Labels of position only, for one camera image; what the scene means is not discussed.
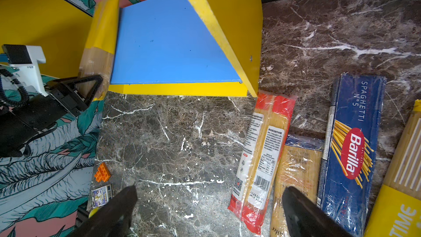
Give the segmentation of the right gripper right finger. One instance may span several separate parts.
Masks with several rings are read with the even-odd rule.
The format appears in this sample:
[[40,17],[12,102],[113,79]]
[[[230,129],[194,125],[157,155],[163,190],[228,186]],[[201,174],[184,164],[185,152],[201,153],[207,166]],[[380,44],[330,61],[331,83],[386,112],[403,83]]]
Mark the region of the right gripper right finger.
[[351,237],[295,187],[287,187],[282,206],[291,237]]

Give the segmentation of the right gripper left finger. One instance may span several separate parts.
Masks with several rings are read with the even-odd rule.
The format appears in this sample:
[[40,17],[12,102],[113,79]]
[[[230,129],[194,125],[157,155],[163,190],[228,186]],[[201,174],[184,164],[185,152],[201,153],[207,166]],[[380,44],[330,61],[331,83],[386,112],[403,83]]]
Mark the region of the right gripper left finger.
[[69,236],[127,237],[137,201],[136,187],[125,187]]

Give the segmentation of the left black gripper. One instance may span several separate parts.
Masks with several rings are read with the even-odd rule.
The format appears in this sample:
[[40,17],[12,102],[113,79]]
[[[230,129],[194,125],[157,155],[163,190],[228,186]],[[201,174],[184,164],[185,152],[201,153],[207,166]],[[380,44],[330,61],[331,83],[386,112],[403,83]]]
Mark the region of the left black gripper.
[[14,110],[13,114],[29,128],[47,129],[68,113],[79,116],[85,111],[102,82],[100,75],[54,80],[48,96],[39,94],[31,98],[27,105]]

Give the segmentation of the blue yellow crest spaghetti bag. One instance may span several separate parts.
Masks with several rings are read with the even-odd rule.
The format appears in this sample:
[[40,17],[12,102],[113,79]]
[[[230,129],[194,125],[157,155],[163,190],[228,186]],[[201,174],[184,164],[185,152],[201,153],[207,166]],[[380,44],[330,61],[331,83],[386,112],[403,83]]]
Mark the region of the blue yellow crest spaghetti bag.
[[275,176],[274,207],[270,235],[288,237],[288,228],[282,207],[282,195],[287,187],[295,187],[310,201],[316,202],[322,149],[321,139],[288,135]]

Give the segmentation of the red-ended labelled spaghetti bag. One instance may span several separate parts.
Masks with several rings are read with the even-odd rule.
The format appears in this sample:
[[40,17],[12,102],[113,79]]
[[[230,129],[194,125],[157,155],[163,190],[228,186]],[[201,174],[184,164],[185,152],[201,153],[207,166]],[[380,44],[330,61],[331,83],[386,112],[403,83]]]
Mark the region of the red-ended labelled spaghetti bag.
[[297,96],[259,92],[247,130],[228,209],[260,235]]

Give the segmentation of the blue Barilla spaghetti box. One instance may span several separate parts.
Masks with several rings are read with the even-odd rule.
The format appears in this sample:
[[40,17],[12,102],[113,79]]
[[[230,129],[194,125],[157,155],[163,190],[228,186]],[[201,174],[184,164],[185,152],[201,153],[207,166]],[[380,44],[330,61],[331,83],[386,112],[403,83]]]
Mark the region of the blue Barilla spaghetti box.
[[316,203],[354,237],[365,231],[386,81],[343,73],[333,84]]

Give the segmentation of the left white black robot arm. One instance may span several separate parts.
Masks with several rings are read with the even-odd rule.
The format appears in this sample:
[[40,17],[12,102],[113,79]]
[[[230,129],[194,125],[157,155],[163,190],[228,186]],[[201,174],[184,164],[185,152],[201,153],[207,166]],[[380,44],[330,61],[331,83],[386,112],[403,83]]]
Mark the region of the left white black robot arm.
[[87,110],[103,82],[100,75],[69,77],[49,81],[47,95],[30,96],[24,85],[7,69],[1,76],[17,87],[20,100],[6,96],[1,87],[1,157],[27,156],[28,144],[57,129],[57,121],[71,114],[74,117]]

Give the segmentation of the yellow shelf pink blue boards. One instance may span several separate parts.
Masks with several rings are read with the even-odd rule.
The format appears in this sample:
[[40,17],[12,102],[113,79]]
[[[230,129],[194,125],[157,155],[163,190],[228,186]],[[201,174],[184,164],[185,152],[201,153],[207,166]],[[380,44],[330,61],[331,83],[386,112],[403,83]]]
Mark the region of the yellow shelf pink blue boards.
[[[1,44],[41,46],[46,76],[77,76],[102,0],[1,0]],[[120,0],[109,90],[256,97],[261,0]]]

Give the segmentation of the yellow green egg toy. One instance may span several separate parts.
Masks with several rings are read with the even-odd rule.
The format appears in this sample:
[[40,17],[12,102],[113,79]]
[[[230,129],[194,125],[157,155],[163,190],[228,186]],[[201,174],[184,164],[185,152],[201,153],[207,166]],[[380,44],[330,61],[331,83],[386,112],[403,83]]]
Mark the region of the yellow green egg toy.
[[97,213],[97,211],[98,211],[98,210],[99,210],[99,208],[98,208],[98,207],[93,208],[93,209],[90,211],[88,218],[93,217],[93,216]]

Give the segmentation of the small colourful card box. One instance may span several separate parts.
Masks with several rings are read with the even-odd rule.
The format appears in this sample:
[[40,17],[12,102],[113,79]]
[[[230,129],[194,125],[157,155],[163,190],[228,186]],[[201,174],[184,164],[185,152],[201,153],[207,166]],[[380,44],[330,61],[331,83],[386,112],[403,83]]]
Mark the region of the small colourful card box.
[[105,185],[91,191],[92,208],[102,207],[112,199],[112,186]]

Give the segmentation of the orange toy brick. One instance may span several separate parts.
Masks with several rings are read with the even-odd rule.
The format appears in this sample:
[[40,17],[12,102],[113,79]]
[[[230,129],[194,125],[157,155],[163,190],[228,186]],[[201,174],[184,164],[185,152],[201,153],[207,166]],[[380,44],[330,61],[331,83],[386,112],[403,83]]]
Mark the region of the orange toy brick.
[[111,173],[106,165],[106,163],[102,162],[94,175],[95,180],[99,182],[108,182],[111,178]]

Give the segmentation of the yellow Pastatime spaghetti bag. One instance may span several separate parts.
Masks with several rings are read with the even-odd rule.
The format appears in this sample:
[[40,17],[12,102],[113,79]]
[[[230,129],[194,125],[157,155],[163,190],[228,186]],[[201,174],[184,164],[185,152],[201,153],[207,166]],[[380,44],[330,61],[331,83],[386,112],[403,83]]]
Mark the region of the yellow Pastatime spaghetti bag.
[[368,220],[365,237],[421,235],[421,101],[416,100]]

